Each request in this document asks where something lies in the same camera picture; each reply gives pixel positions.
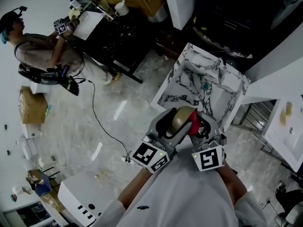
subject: bottle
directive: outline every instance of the bottle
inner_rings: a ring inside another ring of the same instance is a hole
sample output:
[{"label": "bottle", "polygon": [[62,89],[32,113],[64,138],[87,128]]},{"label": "bottle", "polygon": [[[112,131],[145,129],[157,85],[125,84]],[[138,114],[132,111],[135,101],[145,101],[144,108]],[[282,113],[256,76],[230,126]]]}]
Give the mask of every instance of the bottle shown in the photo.
[{"label": "bottle", "polygon": [[75,9],[81,8],[81,4],[77,0],[69,0],[70,5],[73,6]]}]

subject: wire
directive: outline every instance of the wire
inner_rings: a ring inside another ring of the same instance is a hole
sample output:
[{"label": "wire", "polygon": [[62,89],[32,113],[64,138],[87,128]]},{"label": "wire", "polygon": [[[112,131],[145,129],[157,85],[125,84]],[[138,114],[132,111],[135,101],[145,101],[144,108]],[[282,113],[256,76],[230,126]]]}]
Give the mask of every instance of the wire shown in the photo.
[{"label": "wire", "polygon": [[125,145],[124,145],[120,140],[117,140],[115,137],[112,137],[109,133],[107,133],[107,131],[106,131],[106,130],[103,128],[103,126],[101,125],[101,123],[100,123],[100,121],[99,121],[99,119],[98,119],[98,117],[97,117],[97,115],[96,115],[95,109],[94,109],[94,100],[95,100],[95,91],[96,91],[96,87],[95,87],[95,84],[94,84],[92,81],[88,80],[88,82],[90,82],[92,85],[94,85],[94,94],[93,94],[92,104],[93,104],[93,111],[94,111],[94,115],[95,115],[95,117],[96,117],[96,120],[98,121],[99,125],[100,125],[101,128],[104,130],[104,132],[105,132],[110,138],[112,138],[112,139],[114,139],[114,140],[120,142],[120,143],[123,145],[123,147],[124,147],[124,149],[125,149],[125,151],[126,151],[126,153],[127,153],[126,160],[127,160],[127,158],[128,158],[128,161],[130,161],[130,156],[129,156],[129,153],[127,152],[127,149],[126,149]]},{"label": "wire", "polygon": [[263,208],[261,208],[261,210],[265,209],[266,206],[267,206],[267,203],[265,204],[265,206]]},{"label": "wire", "polygon": [[81,83],[83,83],[83,82],[85,82],[86,81],[86,79],[84,79],[84,78],[74,78],[74,80],[75,80],[75,82],[77,83],[77,84],[81,84]]},{"label": "wire", "polygon": [[97,176],[95,176],[93,173],[90,173],[89,171],[86,171],[86,170],[84,170],[84,169],[82,169],[82,168],[69,167],[69,166],[57,166],[57,167],[58,167],[58,168],[68,168],[68,169],[74,169],[74,170],[81,170],[81,171],[84,171],[84,172],[86,172],[87,174],[92,175],[93,177],[97,178],[97,179],[98,179],[99,181],[101,181],[102,183],[105,183],[105,184],[107,184],[107,185],[109,185],[109,186],[111,186],[111,187],[113,187],[113,188],[116,188],[116,189],[118,189],[119,191],[122,192],[121,189],[119,189],[119,188],[113,186],[113,185],[110,184],[110,183],[106,183],[106,182],[102,181],[102,180],[99,179]]},{"label": "wire", "polygon": [[84,66],[85,66],[85,60],[83,59],[83,66],[82,66],[82,68],[80,69],[80,71],[78,72],[78,74],[75,75],[75,76],[72,76],[72,78],[74,78],[74,77],[78,76],[79,74],[81,74],[81,72],[82,72],[83,69],[84,69]]},{"label": "wire", "polygon": [[217,53],[217,52],[228,52],[228,51],[238,51],[238,50],[226,50],[226,51],[212,51],[212,52],[209,52],[209,53]]},{"label": "wire", "polygon": [[279,216],[280,220],[281,220],[281,227],[283,226],[283,220],[280,217],[280,215],[278,214],[278,212],[275,210],[274,206],[271,204],[271,202],[269,201],[270,206],[273,208],[273,210],[276,212],[276,214]]},{"label": "wire", "polygon": [[101,168],[100,166],[96,166],[96,165],[95,165],[95,164],[93,164],[93,163],[90,163],[90,164],[81,164],[81,165],[77,165],[77,166],[90,166],[90,165],[93,165],[93,166],[95,166],[96,168],[101,169],[102,171],[106,172],[107,174],[109,174],[109,175],[113,176],[114,178],[116,178],[116,179],[118,179],[118,180],[120,180],[120,181],[123,181],[123,182],[129,183],[128,181],[126,181],[126,180],[123,180],[123,179],[120,179],[120,178],[116,177],[115,175],[113,175],[113,174],[109,173],[108,171],[104,170],[104,169],[103,169],[103,168]]}]

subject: backpack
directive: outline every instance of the backpack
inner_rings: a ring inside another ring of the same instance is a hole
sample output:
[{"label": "backpack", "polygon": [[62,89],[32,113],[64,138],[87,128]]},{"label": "backpack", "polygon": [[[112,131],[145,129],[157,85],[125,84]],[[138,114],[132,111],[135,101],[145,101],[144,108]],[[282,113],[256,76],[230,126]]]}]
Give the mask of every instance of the backpack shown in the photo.
[{"label": "backpack", "polygon": [[[15,46],[14,55],[17,58],[17,50],[23,44],[29,44],[29,42],[21,42]],[[45,84],[45,85],[57,85],[60,84],[65,89],[73,93],[74,95],[79,95],[79,85],[75,81],[73,77],[68,77],[67,72],[69,70],[69,66],[64,66],[61,68],[48,68],[47,71],[28,66],[26,64],[20,63],[18,73],[29,79],[32,82],[38,84]]]}]

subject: red object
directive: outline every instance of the red object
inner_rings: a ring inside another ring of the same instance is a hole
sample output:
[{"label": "red object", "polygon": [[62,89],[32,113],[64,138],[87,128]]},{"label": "red object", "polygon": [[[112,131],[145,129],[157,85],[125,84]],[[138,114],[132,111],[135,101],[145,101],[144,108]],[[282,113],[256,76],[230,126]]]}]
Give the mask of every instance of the red object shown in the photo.
[{"label": "red object", "polygon": [[196,135],[199,132],[199,128],[201,127],[201,122],[197,117],[197,110],[193,111],[193,113],[188,117],[188,121],[193,123],[188,135]]}]

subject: cap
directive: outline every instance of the cap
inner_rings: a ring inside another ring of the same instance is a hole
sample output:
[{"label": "cap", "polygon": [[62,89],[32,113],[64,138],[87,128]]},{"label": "cap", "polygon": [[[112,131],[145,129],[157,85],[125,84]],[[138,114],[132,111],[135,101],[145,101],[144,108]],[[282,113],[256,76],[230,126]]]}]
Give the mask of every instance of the cap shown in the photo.
[{"label": "cap", "polygon": [[13,30],[14,22],[21,17],[21,14],[17,14],[14,11],[8,12],[7,14],[3,15],[0,20],[0,34],[6,30],[11,31]]}]

